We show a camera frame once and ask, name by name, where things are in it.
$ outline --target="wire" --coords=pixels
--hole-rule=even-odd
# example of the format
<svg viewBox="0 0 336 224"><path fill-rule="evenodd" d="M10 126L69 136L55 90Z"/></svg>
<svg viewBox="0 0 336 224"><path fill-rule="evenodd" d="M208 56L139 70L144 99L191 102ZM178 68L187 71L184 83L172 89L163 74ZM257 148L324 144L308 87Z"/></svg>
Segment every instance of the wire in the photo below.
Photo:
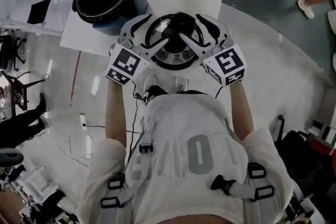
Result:
<svg viewBox="0 0 336 224"><path fill-rule="evenodd" d="M85 123L83 123L83 126L85 127L101 127L101 128L104 128L105 129L105 126L102 126L102 125L96 125L96 126L93 126L93 125L86 125ZM141 134L140 132L134 132L134 131L126 131L127 133L135 133L135 134Z"/></svg>
<svg viewBox="0 0 336 224"><path fill-rule="evenodd" d="M86 125L85 123L83 123L83 127L101 127L101 128L104 128L104 129L105 129L105 126L101 126L101 125L96 125L96 126L93 126L93 125Z"/></svg>
<svg viewBox="0 0 336 224"><path fill-rule="evenodd" d="M54 146L58 147L58 148L61 150L61 152L62 152L65 156L67 156L69 159L73 159L73 160L76 161L77 163L80 163L81 165L83 165L83 166L85 166L85 167L87 167L87 168L89 167L89 165L84 164L84 163L81 163L79 160L70 157L68 154L66 154L66 153L60 148L59 145L54 145Z"/></svg>
<svg viewBox="0 0 336 224"><path fill-rule="evenodd" d="M220 89L218 90L215 99L217 99L217 97L218 97L219 93L221 92L222 88L223 88L223 86L221 86Z"/></svg>
<svg viewBox="0 0 336 224"><path fill-rule="evenodd" d="M133 124L132 124L132 140L131 140L130 152L128 154L127 163L130 162L131 155L132 155L131 153L132 153L132 145L133 145L133 140L134 140L134 124L135 124L135 120L137 119L136 114L138 112L138 100L140 99L140 98L137 98L136 95L135 95L135 91L137 90L136 88L137 88L137 85L134 84L133 97L135 98L135 105L136 105L137 109L135 110L134 120L133 120Z"/></svg>

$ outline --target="shoulder strap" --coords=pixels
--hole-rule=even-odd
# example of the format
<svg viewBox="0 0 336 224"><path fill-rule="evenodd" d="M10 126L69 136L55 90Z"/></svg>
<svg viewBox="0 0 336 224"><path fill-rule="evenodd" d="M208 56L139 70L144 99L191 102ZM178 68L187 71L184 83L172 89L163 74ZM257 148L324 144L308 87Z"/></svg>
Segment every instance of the shoulder strap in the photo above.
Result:
<svg viewBox="0 0 336 224"><path fill-rule="evenodd" d="M275 223L275 218L279 215L279 206L274 188L267 180L265 168L258 163L249 163L247 170L248 176L244 184L235 180L225 180L222 175L218 175L211 189L221 189L225 195L244 200L244 223Z"/></svg>
<svg viewBox="0 0 336 224"><path fill-rule="evenodd" d="M129 187L125 183L125 174L122 173L109 180L107 195L101 199L100 223L115 224L118 208L123 208L130 201L136 190L142 186L147 179L151 169L151 160L153 154L152 134L155 127L155 121L151 121L142 134L139 142L139 163L135 162L134 169L140 175L139 178L132 181Z"/></svg>

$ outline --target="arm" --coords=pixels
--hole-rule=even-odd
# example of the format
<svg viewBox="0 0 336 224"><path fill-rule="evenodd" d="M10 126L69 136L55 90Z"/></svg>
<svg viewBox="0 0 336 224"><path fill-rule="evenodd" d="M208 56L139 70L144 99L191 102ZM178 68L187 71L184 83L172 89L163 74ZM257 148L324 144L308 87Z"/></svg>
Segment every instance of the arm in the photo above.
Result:
<svg viewBox="0 0 336 224"><path fill-rule="evenodd" d="M253 121L243 83L238 81L230 85L232 120L235 134L243 141L253 132Z"/></svg>
<svg viewBox="0 0 336 224"><path fill-rule="evenodd" d="M112 80L109 80L107 93L105 135L106 138L115 139L126 147L126 117L122 85Z"/></svg>

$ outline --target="chair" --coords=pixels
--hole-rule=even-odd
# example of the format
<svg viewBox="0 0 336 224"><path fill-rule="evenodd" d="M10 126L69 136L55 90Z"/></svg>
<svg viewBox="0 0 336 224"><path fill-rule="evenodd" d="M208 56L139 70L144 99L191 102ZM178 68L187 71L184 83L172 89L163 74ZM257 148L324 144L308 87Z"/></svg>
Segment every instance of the chair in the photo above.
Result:
<svg viewBox="0 0 336 224"><path fill-rule="evenodd" d="M326 196L335 181L335 171L332 167L333 158L312 148L310 143L314 139L313 134L290 131L282 139L285 119L282 116L279 116L278 119L281 121L281 127L275 146L289 176L298 184L303 194L303 198L295 203L297 204L295 210L292 203L290 208L286 209L286 211L294 210L292 214L294 216L299 211L302 212L300 204L306 197L315 197L311 198L315 204L316 200L320 200L319 197Z"/></svg>
<svg viewBox="0 0 336 224"><path fill-rule="evenodd" d="M18 71L16 66L16 58L22 63L25 63L25 60L22 60L18 55L18 50L27 39L20 39L19 37L13 38L8 32L5 35L0 36L0 69L2 70L11 70L12 62L14 63L14 70Z"/></svg>
<svg viewBox="0 0 336 224"><path fill-rule="evenodd" d="M27 88L41 83L43 81L45 81L44 79L42 80L38 80L32 83L28 83L28 84L23 84L22 82L19 81L19 78L25 74L30 73L30 71L25 72L23 74L21 74L19 77L12 77L7 75L4 71L1 71L1 74L6 78L6 80L9 82L10 84L10 105L12 107L12 116L16 116L16 112L15 112L15 105L17 104L23 111L26 111L28 109L27 107ZM23 104L21 102L19 102L18 98L17 98L17 94L21 95L23 97Z"/></svg>
<svg viewBox="0 0 336 224"><path fill-rule="evenodd" d="M23 154L15 148L0 148L0 167L18 165L23 159Z"/></svg>

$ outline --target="shoe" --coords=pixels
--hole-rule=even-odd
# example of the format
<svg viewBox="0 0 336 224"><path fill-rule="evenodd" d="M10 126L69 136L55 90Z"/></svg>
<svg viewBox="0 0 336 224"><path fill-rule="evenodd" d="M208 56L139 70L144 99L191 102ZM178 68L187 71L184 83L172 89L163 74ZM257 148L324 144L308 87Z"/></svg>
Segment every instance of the shoe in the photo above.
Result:
<svg viewBox="0 0 336 224"><path fill-rule="evenodd" d="M25 171L25 172L27 171L27 170L26 170L26 167L25 167L23 164L19 165L18 168L19 168L19 167L22 167L23 171Z"/></svg>
<svg viewBox="0 0 336 224"><path fill-rule="evenodd" d="M153 76L148 76L145 79L145 82L143 84L143 88L145 89L145 92L147 92L149 90L150 87L156 85L156 80Z"/></svg>
<svg viewBox="0 0 336 224"><path fill-rule="evenodd" d="M38 104L38 106L41 108L43 113L46 113L48 111L47 98L44 93L40 93L40 104Z"/></svg>
<svg viewBox="0 0 336 224"><path fill-rule="evenodd" d="M313 11L311 10L311 7L306 6L303 0L298 0L298 5L299 5L299 8L301 8L304 11L305 15L309 19L314 19L315 15Z"/></svg>
<svg viewBox="0 0 336 224"><path fill-rule="evenodd" d="M177 77L175 85L176 85L176 93L185 92L188 88L188 81L186 78Z"/></svg>

